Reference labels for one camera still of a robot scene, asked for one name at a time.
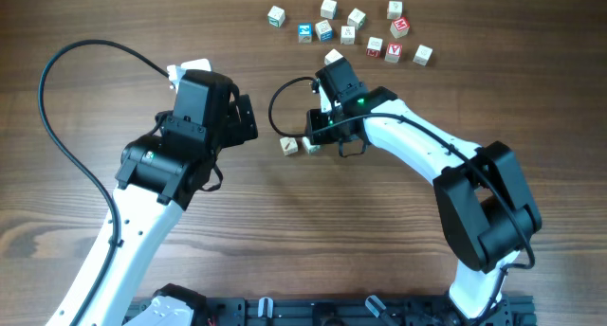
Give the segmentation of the hammer picture wooden block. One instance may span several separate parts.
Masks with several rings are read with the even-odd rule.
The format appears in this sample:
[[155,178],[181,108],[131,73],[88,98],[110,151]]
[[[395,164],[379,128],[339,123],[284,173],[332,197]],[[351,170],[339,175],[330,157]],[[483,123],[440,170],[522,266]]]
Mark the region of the hammer picture wooden block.
[[285,156],[295,154],[299,151],[297,139],[295,137],[284,136],[280,139],[281,150]]

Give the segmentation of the green V wooden block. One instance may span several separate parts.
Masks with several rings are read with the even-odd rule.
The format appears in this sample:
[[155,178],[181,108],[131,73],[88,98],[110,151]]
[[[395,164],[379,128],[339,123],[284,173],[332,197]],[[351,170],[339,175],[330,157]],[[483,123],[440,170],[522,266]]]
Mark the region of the green V wooden block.
[[321,149],[321,147],[322,147],[321,145],[312,144],[311,141],[310,141],[310,138],[307,137],[307,136],[304,136],[302,138],[302,144],[303,144],[303,147],[304,147],[305,151],[308,154],[313,154],[313,153],[319,151]]

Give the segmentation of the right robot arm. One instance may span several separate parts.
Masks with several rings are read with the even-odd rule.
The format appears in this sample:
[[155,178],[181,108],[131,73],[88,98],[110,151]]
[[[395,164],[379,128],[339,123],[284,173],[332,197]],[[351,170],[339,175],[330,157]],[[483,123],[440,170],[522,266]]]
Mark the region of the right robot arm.
[[496,313],[509,270],[535,264],[531,237],[542,217],[515,153],[452,136],[415,114],[385,87],[368,90],[340,58],[319,70],[321,106],[307,114],[314,145],[356,138],[395,155],[433,187],[445,239],[458,259],[449,299],[478,325]]

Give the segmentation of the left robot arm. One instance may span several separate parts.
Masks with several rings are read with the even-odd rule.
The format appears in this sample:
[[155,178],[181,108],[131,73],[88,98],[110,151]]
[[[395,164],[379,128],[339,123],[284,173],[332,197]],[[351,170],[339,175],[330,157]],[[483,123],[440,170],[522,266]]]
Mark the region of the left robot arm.
[[173,110],[123,150],[100,233],[51,325],[119,325],[161,243],[199,190],[219,174],[217,157],[257,137],[248,96],[207,70],[172,76]]

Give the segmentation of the red-sided number eight block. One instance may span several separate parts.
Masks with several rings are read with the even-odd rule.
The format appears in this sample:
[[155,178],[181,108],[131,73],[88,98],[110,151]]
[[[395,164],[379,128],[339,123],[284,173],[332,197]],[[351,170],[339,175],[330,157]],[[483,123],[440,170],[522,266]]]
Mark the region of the red-sided number eight block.
[[366,55],[373,58],[379,58],[382,51],[383,40],[377,37],[370,37],[366,47]]

